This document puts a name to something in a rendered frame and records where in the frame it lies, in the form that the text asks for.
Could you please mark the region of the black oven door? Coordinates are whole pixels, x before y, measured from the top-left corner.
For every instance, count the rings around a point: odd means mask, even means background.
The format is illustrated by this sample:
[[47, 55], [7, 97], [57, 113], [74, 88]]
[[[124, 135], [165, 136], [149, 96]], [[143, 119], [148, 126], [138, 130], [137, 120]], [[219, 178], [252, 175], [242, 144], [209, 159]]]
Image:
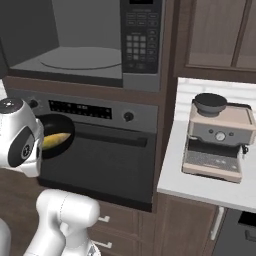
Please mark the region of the black oven door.
[[[88, 140], [78, 137], [77, 132], [107, 135], [131, 133], [146, 138], [147, 146]], [[155, 144], [154, 133], [77, 123], [73, 143], [61, 155], [42, 163], [38, 183], [150, 212]]]

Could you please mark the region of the grey built-in oven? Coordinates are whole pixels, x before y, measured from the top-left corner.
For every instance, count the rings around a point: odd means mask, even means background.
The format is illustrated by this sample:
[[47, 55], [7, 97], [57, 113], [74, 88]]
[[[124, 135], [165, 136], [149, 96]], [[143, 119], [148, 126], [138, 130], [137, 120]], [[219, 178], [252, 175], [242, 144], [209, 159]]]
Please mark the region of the grey built-in oven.
[[[6, 94], [9, 97], [21, 98], [28, 104], [32, 99], [36, 100], [39, 105], [32, 110], [37, 117], [46, 114], [61, 114], [70, 118], [74, 126], [77, 123], [83, 123], [157, 134], [158, 108], [156, 106], [21, 89], [8, 89]], [[126, 112], [134, 114], [132, 121], [124, 120], [123, 115]]]

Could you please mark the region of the grey microwave turntable plate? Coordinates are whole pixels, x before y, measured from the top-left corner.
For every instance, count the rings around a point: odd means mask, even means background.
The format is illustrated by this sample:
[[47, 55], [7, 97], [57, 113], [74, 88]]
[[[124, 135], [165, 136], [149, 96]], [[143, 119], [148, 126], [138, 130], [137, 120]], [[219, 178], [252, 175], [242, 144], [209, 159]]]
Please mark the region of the grey microwave turntable plate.
[[39, 57], [41, 64], [62, 70], [94, 70], [121, 64], [121, 51], [102, 47], [58, 47]]

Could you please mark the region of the black bowl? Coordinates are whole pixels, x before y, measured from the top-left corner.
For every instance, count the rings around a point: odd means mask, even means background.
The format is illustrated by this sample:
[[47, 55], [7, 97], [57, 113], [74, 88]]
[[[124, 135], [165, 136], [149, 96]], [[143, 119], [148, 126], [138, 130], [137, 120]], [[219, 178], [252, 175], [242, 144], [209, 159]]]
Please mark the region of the black bowl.
[[44, 137], [56, 133], [70, 133], [71, 136], [62, 144], [49, 149], [42, 150], [42, 158], [50, 159], [64, 153], [72, 144], [75, 136], [75, 126], [73, 121], [61, 114], [40, 115], [38, 119], [44, 128]]

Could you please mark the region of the dark grey dishwasher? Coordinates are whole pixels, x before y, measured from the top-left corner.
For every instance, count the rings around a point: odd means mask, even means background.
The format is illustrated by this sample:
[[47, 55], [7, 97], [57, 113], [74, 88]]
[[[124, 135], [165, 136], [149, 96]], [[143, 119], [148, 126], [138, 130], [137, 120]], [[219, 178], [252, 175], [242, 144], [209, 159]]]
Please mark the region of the dark grey dishwasher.
[[212, 256], [256, 256], [256, 213], [228, 209]]

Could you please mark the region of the dark microwave door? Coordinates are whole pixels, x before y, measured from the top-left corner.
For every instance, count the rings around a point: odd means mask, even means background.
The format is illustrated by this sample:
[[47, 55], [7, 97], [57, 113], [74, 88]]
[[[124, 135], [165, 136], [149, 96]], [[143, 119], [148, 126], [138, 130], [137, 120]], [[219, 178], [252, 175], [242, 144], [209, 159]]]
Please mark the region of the dark microwave door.
[[1, 38], [0, 38], [0, 79], [8, 75], [8, 64], [4, 54]]

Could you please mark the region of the brown drawer front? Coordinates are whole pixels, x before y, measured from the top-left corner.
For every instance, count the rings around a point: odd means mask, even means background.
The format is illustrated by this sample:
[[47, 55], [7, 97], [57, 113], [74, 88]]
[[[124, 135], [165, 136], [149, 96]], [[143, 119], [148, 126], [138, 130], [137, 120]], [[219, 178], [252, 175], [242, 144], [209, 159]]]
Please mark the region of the brown drawer front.
[[99, 231], [96, 229], [90, 229], [88, 233], [92, 241], [112, 243], [111, 249], [97, 245], [102, 256], [138, 256], [137, 242], [133, 239], [128, 239], [110, 232]]
[[110, 221], [108, 223], [98, 221], [94, 227], [108, 228], [126, 234], [135, 234], [137, 232], [138, 219], [136, 210], [103, 201], [100, 201], [99, 205], [100, 217], [110, 216]]

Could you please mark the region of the grey microwave oven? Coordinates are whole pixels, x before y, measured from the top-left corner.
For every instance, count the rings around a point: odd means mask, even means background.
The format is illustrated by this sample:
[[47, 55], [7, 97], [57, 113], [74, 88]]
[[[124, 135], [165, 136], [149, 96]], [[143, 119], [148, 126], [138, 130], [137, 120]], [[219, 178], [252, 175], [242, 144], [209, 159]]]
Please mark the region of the grey microwave oven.
[[[0, 0], [7, 76], [157, 92], [164, 11], [163, 0]], [[58, 47], [117, 49], [121, 64], [62, 70], [40, 63]]]

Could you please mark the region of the beige coffee machine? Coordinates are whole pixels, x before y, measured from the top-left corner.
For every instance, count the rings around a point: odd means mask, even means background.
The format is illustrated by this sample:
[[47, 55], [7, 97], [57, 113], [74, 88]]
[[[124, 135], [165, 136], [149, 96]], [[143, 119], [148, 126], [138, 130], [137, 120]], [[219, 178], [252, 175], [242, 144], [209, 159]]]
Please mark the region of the beige coffee machine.
[[247, 104], [221, 95], [201, 93], [192, 100], [182, 171], [240, 183], [239, 153], [256, 138], [256, 120]]

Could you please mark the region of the brown glass cupboard door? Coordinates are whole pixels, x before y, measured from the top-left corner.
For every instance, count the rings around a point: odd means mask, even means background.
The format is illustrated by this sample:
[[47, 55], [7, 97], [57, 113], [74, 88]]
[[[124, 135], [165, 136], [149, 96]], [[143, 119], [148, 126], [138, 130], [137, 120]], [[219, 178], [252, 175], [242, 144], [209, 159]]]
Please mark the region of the brown glass cupboard door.
[[189, 64], [230, 67], [246, 0], [196, 0]]
[[246, 0], [234, 51], [238, 69], [256, 70], [256, 0]]

